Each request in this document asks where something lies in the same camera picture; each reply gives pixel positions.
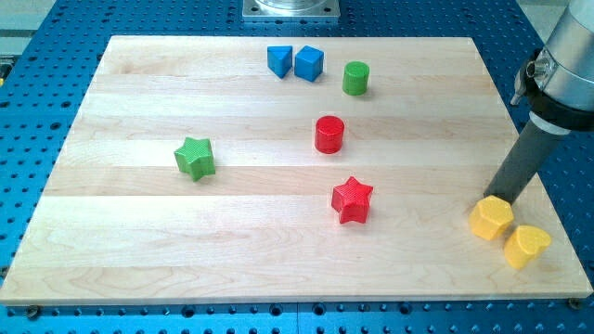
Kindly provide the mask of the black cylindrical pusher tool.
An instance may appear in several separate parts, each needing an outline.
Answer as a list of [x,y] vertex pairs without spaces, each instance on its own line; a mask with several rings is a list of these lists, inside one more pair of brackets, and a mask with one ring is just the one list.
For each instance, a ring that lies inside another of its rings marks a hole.
[[484,197],[495,196],[513,204],[563,138],[561,127],[535,120],[527,122],[486,187]]

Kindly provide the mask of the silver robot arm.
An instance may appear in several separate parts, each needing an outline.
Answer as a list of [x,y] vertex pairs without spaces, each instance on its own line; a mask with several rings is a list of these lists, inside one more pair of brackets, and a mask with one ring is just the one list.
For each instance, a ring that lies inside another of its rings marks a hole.
[[512,204],[549,155],[573,131],[593,130],[593,0],[572,0],[549,39],[518,70],[512,106],[531,109],[484,191]]

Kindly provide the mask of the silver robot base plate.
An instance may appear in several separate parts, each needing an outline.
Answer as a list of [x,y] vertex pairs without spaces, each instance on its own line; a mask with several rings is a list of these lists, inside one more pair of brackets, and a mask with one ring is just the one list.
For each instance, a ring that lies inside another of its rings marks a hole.
[[339,0],[242,0],[244,19],[337,19]]

